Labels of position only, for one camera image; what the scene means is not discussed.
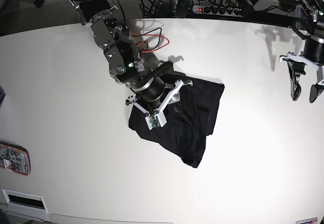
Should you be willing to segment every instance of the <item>white tabletop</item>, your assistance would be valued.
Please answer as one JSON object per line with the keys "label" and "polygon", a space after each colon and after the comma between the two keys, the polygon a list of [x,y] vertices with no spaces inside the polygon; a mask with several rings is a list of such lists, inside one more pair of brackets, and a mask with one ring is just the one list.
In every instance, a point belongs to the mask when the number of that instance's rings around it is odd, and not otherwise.
{"label": "white tabletop", "polygon": [[131,92],[110,78],[91,29],[66,25],[0,37],[0,138],[31,159],[28,177],[0,169],[0,187],[42,195],[49,214],[103,220],[321,219],[324,96],[308,102],[316,73],[306,67],[299,100],[290,97],[279,55],[302,50],[292,30],[194,19],[137,25],[163,26],[170,44],[155,52],[160,60],[181,56],[176,70],[225,84],[200,166],[128,128]]}

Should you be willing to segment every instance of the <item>gray floor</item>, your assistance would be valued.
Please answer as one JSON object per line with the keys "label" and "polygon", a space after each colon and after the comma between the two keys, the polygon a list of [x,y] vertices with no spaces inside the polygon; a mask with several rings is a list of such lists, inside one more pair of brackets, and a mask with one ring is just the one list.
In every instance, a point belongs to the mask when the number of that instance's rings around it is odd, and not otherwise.
{"label": "gray floor", "polygon": [[[139,0],[120,0],[127,19],[142,18]],[[278,5],[275,0],[260,0],[255,10],[262,10],[271,5]],[[285,14],[276,9],[273,13]],[[122,18],[120,9],[117,18]],[[79,23],[78,13],[68,0],[45,0],[41,8],[36,8],[32,2],[26,0],[11,0],[5,9],[0,10],[0,36],[44,27]]]}

